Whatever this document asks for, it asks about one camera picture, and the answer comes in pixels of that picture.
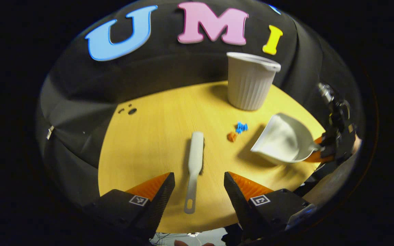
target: foam letter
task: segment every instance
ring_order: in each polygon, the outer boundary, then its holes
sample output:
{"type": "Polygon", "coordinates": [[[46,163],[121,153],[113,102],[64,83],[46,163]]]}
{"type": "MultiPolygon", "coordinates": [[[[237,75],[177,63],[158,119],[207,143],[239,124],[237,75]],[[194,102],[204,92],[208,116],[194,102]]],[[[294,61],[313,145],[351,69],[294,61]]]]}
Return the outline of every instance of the foam letter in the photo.
{"type": "Polygon", "coordinates": [[[110,40],[110,27],[116,23],[116,19],[92,30],[85,37],[88,40],[89,54],[92,59],[97,61],[113,60],[131,53],[145,44],[151,34],[150,14],[157,8],[156,5],[147,6],[128,13],[126,18],[133,18],[133,33],[122,42],[112,43],[110,40]]]}
{"type": "Polygon", "coordinates": [[[179,8],[185,11],[183,33],[177,36],[179,42],[184,44],[202,42],[203,34],[198,31],[200,24],[213,42],[227,28],[226,33],[222,35],[223,42],[233,45],[246,44],[244,25],[249,17],[246,12],[228,8],[217,17],[208,5],[198,2],[180,3],[179,8]]]}
{"type": "Polygon", "coordinates": [[[270,55],[275,55],[279,38],[283,35],[283,33],[275,26],[269,25],[268,27],[270,29],[270,37],[268,38],[267,44],[262,47],[262,51],[270,55]]]}

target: white dustpan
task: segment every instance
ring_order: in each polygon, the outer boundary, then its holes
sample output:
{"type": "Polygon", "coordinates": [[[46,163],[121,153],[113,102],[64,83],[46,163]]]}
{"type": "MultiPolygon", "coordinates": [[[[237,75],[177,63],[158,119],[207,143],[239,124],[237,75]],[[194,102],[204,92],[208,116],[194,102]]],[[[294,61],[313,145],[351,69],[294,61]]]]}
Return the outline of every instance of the white dustpan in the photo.
{"type": "Polygon", "coordinates": [[[270,118],[250,151],[274,164],[289,164],[307,159],[320,149],[308,128],[283,113],[270,118]]]}

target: cup rim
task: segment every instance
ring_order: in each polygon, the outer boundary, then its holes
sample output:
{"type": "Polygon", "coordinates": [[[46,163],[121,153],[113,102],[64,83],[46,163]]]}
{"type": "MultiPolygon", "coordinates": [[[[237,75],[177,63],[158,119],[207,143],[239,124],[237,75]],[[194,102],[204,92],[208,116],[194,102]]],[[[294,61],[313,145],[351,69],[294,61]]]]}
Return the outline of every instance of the cup rim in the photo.
{"type": "Polygon", "coordinates": [[[239,60],[243,60],[243,61],[249,61],[249,62],[261,64],[267,70],[270,70],[270,71],[275,71],[275,72],[280,71],[280,64],[278,62],[275,62],[271,59],[268,59],[268,58],[265,58],[262,56],[241,53],[241,52],[227,52],[226,55],[228,57],[231,57],[234,59],[239,59],[239,60]]]}

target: orange foam piece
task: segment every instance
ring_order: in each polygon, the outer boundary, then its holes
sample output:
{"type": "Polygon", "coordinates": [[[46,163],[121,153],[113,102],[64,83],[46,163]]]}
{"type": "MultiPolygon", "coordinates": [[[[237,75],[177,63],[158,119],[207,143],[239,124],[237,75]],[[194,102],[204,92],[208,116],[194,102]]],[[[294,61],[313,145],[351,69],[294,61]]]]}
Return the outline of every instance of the orange foam piece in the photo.
{"type": "Polygon", "coordinates": [[[167,179],[170,173],[165,173],[149,179],[144,183],[138,184],[137,186],[126,190],[127,193],[142,196],[148,198],[150,201],[153,201],[153,198],[158,193],[159,189],[161,188],[162,184],[164,183],[165,179],[167,179]]]}
{"type": "Polygon", "coordinates": [[[251,197],[261,196],[273,192],[273,190],[270,190],[269,188],[250,179],[244,178],[243,176],[240,176],[236,173],[229,172],[229,174],[238,185],[246,201],[249,201],[251,197]]]}
{"type": "Polygon", "coordinates": [[[227,139],[231,142],[235,142],[237,134],[235,132],[231,132],[227,135],[227,139]]]}

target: blue letter u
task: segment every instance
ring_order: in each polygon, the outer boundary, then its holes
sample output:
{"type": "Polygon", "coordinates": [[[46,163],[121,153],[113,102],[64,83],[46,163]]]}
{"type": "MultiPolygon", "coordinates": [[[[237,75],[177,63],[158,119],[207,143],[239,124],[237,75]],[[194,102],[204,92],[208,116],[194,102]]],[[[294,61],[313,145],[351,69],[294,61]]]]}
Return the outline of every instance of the blue letter u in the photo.
{"type": "Polygon", "coordinates": [[[110,27],[116,23],[116,19],[92,30],[85,37],[88,40],[89,54],[92,59],[109,61],[125,56],[141,47],[150,37],[150,14],[157,8],[156,5],[147,6],[128,13],[126,18],[133,18],[133,33],[122,42],[114,44],[110,41],[110,27]]]}

